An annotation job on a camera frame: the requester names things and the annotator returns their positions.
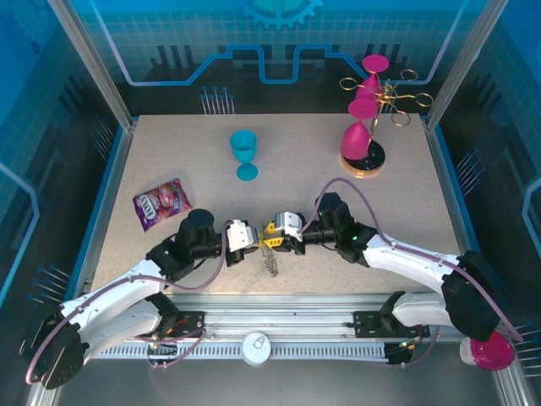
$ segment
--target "beige countertop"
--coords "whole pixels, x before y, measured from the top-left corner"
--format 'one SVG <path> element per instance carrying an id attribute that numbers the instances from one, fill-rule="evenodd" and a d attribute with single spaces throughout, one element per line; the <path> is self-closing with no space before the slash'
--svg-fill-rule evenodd
<path id="1" fill-rule="evenodd" d="M 385 148 L 386 162 L 373 178 L 355 179 L 339 157 L 348 114 L 175 115 L 141 116 L 113 208 L 92 288 L 118 277 L 166 236 L 177 232 L 187 212 L 167 219 L 146 233 L 134 211 L 135 195 L 180 178 L 192 206 L 211 211 L 215 230 L 231 218 L 260 228 L 279 211 L 300 211 L 307 217 L 314 200 L 331 178 L 353 179 L 365 192 L 384 231 L 428 250 L 458 254 L 421 120 L 412 115 L 397 127 L 384 115 L 375 139 Z M 239 129 L 258 136 L 257 179 L 237 179 L 239 163 L 229 138 Z M 373 225 L 363 202 L 345 184 L 336 191 L 355 219 Z M 244 262 L 224 267 L 206 292 L 216 294 L 351 294 L 424 291 L 426 287 L 378 269 L 346 263 L 322 247 L 309 246 L 306 256 L 276 253 L 279 274 L 266 270 L 260 251 Z M 204 282 L 217 260 L 207 261 L 182 280 Z"/>

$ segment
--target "snack package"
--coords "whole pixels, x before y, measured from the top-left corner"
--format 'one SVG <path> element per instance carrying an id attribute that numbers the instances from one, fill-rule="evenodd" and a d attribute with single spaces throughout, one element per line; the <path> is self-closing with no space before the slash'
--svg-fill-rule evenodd
<path id="1" fill-rule="evenodd" d="M 166 218 L 192 208 L 178 179 L 135 196 L 134 206 L 145 231 Z"/>

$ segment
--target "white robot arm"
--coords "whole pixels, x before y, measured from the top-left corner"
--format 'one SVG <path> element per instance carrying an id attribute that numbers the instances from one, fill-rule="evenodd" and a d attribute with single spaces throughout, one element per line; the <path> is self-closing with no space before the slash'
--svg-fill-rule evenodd
<path id="1" fill-rule="evenodd" d="M 318 220 L 307 224 L 300 214 L 278 213 L 259 242 L 256 230 L 240 220 L 228 222 L 220 239 L 213 228 L 214 217 L 208 211 L 193 210 L 181 222 L 174 241 L 158 244 L 121 277 L 57 308 L 38 309 L 20 353 L 45 388 L 58 387 L 95 354 L 116 343 L 151 333 L 165 337 L 178 323 L 179 310 L 162 292 L 188 275 L 194 261 L 221 257 L 221 264 L 225 261 L 231 266 L 261 244 L 304 255 L 308 244 L 334 243 L 345 261 L 395 272 L 432 289 L 428 294 L 395 292 L 390 296 L 376 327 L 389 337 L 404 327 L 430 324 L 454 326 L 480 341 L 489 339 L 500 318 L 457 268 L 481 283 L 500 309 L 511 303 L 505 285 L 477 253 L 440 254 L 396 241 L 355 222 L 336 193 L 323 195 L 318 215 Z"/>

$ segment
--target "blue trim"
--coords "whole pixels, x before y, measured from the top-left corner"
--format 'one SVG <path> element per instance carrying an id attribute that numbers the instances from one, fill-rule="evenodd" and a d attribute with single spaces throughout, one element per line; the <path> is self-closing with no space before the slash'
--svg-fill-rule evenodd
<path id="1" fill-rule="evenodd" d="M 462 195 L 462 192 L 460 190 L 460 184 L 458 183 L 458 179 L 456 178 L 455 169 L 451 161 L 451 155 L 449 155 L 449 150 L 447 149 L 447 144 L 445 143 L 443 133 L 441 132 L 439 124 L 436 126 L 434 131 L 436 133 L 438 143 L 440 144 L 441 155 L 443 156 L 443 160 L 445 162 L 445 168 L 447 169 L 447 172 L 449 173 L 449 178 L 451 179 L 451 186 L 453 188 L 453 192 L 455 193 L 456 202 L 458 203 L 458 210 L 460 211 L 462 220 L 464 221 L 464 228 L 466 229 L 467 239 L 469 240 L 468 242 L 472 247 L 472 250 L 480 252 L 477 237 L 475 236 L 475 232 L 473 231 L 472 219 L 467 212 L 466 201 L 464 200 L 464 196 Z"/>
<path id="2" fill-rule="evenodd" d="M 105 167 L 105 172 L 103 173 L 103 178 L 101 179 L 100 189 L 98 190 L 98 195 L 96 196 L 96 203 L 94 203 L 94 208 L 90 214 L 90 220 L 88 221 L 88 226 L 86 228 L 85 236 L 83 237 L 83 242 L 81 243 L 81 248 L 79 249 L 79 254 L 77 255 L 77 261 L 75 262 L 74 272 L 69 281 L 68 289 L 64 295 L 64 300 L 70 300 L 75 295 L 75 289 L 77 288 L 77 282 L 79 281 L 81 271 L 83 269 L 83 262 L 85 262 L 86 251 L 90 244 L 90 238 L 94 229 L 96 228 L 96 222 L 98 214 L 100 213 L 101 205 L 103 203 L 103 196 L 105 195 L 105 190 L 107 184 L 109 183 L 109 178 L 111 176 L 112 165 L 115 162 L 117 157 L 118 147 L 120 146 L 120 140 L 122 139 L 123 128 L 118 126 L 117 135 L 115 136 L 115 141 L 112 144 L 111 154 L 109 154 L 109 160 Z"/>
<path id="3" fill-rule="evenodd" d="M 526 224 L 526 229 L 530 234 L 530 238 L 532 239 L 533 246 L 538 252 L 539 258 L 541 258 L 541 241 L 539 240 L 539 236 L 535 231 L 532 219 L 528 214 L 530 211 L 530 205 L 532 204 L 533 192 L 535 192 L 539 188 L 541 188 L 541 176 L 536 178 L 526 188 L 526 193 L 524 194 L 524 202 L 522 203 L 522 220 L 524 220 L 524 224 Z"/>
<path id="4" fill-rule="evenodd" d="M 443 41 L 443 44 L 441 45 L 441 49 L 438 52 L 438 55 L 436 56 L 436 59 L 434 60 L 434 63 L 432 65 L 432 68 L 430 69 L 429 75 L 427 79 L 425 80 L 391 80 L 391 83 L 393 85 L 401 82 L 402 85 L 427 85 L 430 83 L 430 81 L 433 79 L 436 69 L 440 65 L 440 61 L 443 58 L 443 55 L 445 53 L 445 50 L 447 49 L 447 46 L 449 45 L 451 38 L 453 37 L 456 27 L 458 25 L 458 22 L 460 21 L 462 14 L 464 10 L 467 7 L 467 4 L 470 0 L 463 0 L 462 6 L 456 13 L 455 19 L 453 20 L 453 24 L 451 25 L 451 28 L 449 32 L 447 33 L 445 40 Z M 233 59 L 232 52 L 236 50 L 254 50 L 258 54 L 258 61 L 259 61 L 259 72 L 260 72 L 260 80 L 262 83 L 266 85 L 292 85 L 297 82 L 298 80 L 298 71 L 300 66 L 300 52 L 303 49 L 322 49 L 325 50 L 325 58 L 340 58 L 343 59 L 344 62 L 349 64 L 349 66 L 362 78 L 367 79 L 368 75 L 358 66 L 358 64 L 352 59 L 351 55 L 344 53 L 344 52 L 333 52 L 332 51 L 332 45 L 328 43 L 309 43 L 309 44 L 302 44 L 295 47 L 295 51 L 293 52 L 293 73 L 291 79 L 267 79 L 265 76 L 265 56 L 263 52 L 263 48 L 260 45 L 256 44 L 246 44 L 246 45 L 226 45 L 226 53 L 220 54 L 215 53 L 211 54 L 196 70 L 192 73 L 192 75 L 187 80 L 166 80 L 166 81 L 148 81 L 148 82 L 136 82 L 134 81 L 129 72 L 128 68 L 124 64 L 122 57 L 120 56 L 120 52 L 118 51 L 117 46 L 115 45 L 114 40 L 112 39 L 111 33 L 109 32 L 109 29 L 107 28 L 105 22 L 103 21 L 103 18 L 101 17 L 100 12 L 97 9 L 97 6 L 95 3 L 90 0 L 90 4 L 92 8 L 94 9 L 94 13 L 96 14 L 96 18 L 98 20 L 98 23 L 103 30 L 103 34 L 105 35 L 107 42 L 109 43 L 109 46 L 111 47 L 112 53 L 117 60 L 118 66 L 120 67 L 120 70 L 123 73 L 124 78 L 126 81 L 136 87 L 141 86 L 189 86 L 192 85 L 199 76 L 205 72 L 205 70 L 215 61 L 220 59 Z"/>
<path id="5" fill-rule="evenodd" d="M 13 180 L 22 190 L 24 190 L 26 193 L 28 193 L 30 197 L 30 202 L 32 204 L 32 221 L 30 222 L 30 225 L 28 226 L 25 236 L 23 237 L 23 241 L 20 243 L 20 247 L 17 250 L 17 255 L 14 258 L 13 263 L 11 264 L 11 267 L 9 268 L 8 275 L 6 276 L 6 280 L 2 285 L 2 289 L 0 289 L 0 308 L 3 305 L 3 301 L 6 299 L 6 295 L 8 294 L 9 288 L 11 288 L 11 284 L 14 281 L 15 274 L 17 273 L 19 269 L 20 262 L 23 260 L 23 256 L 25 255 L 26 249 L 28 248 L 28 244 L 30 243 L 30 239 L 32 238 L 32 234 L 34 233 L 34 230 L 36 229 L 37 223 L 40 220 L 40 207 L 37 202 L 37 193 L 36 190 L 24 179 L 22 179 L 17 173 L 9 169 L 6 165 L 0 162 L 0 173 L 5 173 L 5 175 Z"/>

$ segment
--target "gear logo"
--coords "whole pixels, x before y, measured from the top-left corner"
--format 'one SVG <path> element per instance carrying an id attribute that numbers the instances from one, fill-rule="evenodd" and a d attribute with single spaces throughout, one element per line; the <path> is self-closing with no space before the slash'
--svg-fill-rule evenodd
<path id="1" fill-rule="evenodd" d="M 323 6 L 322 0 L 239 0 L 244 17 L 254 23 L 263 23 L 265 28 L 284 25 L 293 28 L 295 23 L 304 24 L 304 18 L 314 17 L 314 9 Z"/>

